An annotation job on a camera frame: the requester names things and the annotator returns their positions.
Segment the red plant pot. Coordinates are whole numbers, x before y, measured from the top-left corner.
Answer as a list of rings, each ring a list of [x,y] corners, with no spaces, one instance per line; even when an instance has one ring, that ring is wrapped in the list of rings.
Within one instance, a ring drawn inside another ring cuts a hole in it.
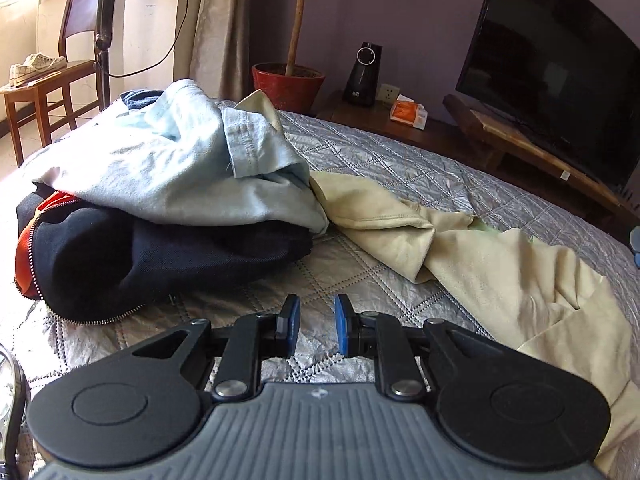
[[[258,63],[252,67],[254,88],[262,90],[278,110],[307,115],[326,79],[318,70],[295,65],[285,73],[285,63]]]

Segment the wooden TV stand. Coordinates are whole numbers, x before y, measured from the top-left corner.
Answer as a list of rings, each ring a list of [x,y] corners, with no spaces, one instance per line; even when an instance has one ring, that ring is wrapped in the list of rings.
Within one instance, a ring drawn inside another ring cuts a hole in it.
[[[629,207],[604,184],[530,142],[518,128],[474,110],[454,94],[447,94],[442,104],[462,133],[480,149],[486,171],[498,172],[503,179],[511,179],[567,210],[630,223],[639,221],[638,208]]]

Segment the dark navy zip jacket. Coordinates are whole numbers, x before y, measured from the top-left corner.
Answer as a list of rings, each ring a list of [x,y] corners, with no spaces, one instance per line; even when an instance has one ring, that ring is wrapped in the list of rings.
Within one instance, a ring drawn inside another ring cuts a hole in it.
[[[16,216],[16,288],[79,324],[113,322],[170,295],[244,285],[312,247],[307,229],[281,221],[157,224],[45,185]]]

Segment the white sneakers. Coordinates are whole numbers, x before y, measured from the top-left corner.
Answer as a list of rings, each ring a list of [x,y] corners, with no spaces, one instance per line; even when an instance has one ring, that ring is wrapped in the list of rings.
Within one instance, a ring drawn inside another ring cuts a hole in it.
[[[39,77],[60,70],[67,65],[65,56],[44,55],[41,52],[30,54],[22,64],[10,67],[9,85],[13,88],[27,84]]]

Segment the light blue shirt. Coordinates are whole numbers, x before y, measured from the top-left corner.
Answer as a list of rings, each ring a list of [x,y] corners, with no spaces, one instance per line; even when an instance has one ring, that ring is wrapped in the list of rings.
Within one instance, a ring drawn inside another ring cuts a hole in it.
[[[141,110],[115,102],[24,169],[57,191],[154,223],[282,221],[312,234],[329,224],[306,160],[261,91],[220,106],[193,80],[179,80]]]

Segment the silver quilted bedspread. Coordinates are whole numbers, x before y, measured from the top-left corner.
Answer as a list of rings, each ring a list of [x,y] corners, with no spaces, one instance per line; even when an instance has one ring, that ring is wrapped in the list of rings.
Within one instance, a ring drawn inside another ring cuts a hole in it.
[[[630,253],[594,226],[539,197],[445,157],[321,120],[286,114],[284,136],[311,168],[375,180],[393,194],[442,211],[462,211],[495,228],[574,249],[605,274],[630,322],[639,314],[639,274]],[[282,271],[228,292],[194,292],[134,310],[110,324],[74,325],[13,281],[16,206],[32,190],[26,164],[2,182],[1,340],[39,390],[78,367],[97,368],[146,338],[204,324],[227,326],[302,302],[296,352],[265,362],[265,390],[206,416],[189,442],[152,462],[117,471],[121,479],[511,479],[450,442],[423,410],[380,396],[373,365],[337,351],[334,297],[420,326],[431,316],[477,337],[487,326],[439,284],[422,285],[377,262],[339,232]]]

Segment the black flat screen television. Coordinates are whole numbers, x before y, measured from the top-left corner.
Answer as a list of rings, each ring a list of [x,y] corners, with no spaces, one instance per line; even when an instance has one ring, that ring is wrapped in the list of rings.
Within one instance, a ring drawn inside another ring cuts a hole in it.
[[[639,162],[639,49],[589,0],[484,0],[459,92],[615,191]]]

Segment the beige fleece garment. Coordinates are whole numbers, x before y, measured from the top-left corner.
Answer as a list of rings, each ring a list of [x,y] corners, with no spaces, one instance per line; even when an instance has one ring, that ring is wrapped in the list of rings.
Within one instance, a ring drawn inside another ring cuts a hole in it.
[[[614,479],[639,475],[639,308],[622,279],[573,249],[466,212],[401,200],[378,183],[315,171],[311,187],[333,225],[414,284],[439,281],[496,341],[597,386],[612,427],[596,459]]]

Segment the orange tissue pack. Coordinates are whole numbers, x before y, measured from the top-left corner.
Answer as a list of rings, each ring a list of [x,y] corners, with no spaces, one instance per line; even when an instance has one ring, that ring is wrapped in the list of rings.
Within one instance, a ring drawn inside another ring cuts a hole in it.
[[[428,118],[424,106],[400,94],[390,109],[390,120],[398,124],[424,130]]]

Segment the wooden chair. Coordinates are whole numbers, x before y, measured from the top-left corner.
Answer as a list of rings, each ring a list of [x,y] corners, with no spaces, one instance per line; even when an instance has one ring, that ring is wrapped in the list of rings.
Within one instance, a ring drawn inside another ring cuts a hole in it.
[[[104,110],[108,96],[108,84],[96,67],[96,58],[71,61],[67,57],[67,41],[85,32],[96,33],[98,22],[98,0],[66,0],[58,34],[58,55],[65,64],[44,74],[33,76],[24,84],[1,88],[6,106],[6,119],[17,166],[24,162],[20,128],[36,122],[40,143],[52,142],[51,134],[63,126],[77,127],[76,119],[97,108]],[[96,78],[96,98],[82,106],[74,107],[70,85],[89,76]]]

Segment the dark blue garment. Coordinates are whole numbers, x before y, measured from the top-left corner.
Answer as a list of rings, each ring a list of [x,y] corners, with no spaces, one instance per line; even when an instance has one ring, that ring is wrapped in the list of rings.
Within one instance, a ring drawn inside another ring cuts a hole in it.
[[[155,103],[163,93],[163,90],[156,89],[134,89],[122,92],[119,99],[130,112],[130,110],[142,110]]]

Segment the beige curtain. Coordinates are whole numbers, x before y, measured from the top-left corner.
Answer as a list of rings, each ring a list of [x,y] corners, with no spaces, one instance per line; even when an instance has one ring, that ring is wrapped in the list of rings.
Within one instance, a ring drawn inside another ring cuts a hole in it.
[[[250,0],[201,0],[190,77],[212,98],[245,94],[250,50]]]

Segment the white wall socket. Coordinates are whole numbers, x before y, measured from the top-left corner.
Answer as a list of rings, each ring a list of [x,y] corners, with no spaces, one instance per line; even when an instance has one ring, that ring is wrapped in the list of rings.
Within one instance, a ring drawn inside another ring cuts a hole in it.
[[[399,96],[400,89],[392,84],[380,84],[376,99],[382,103],[392,105]]]

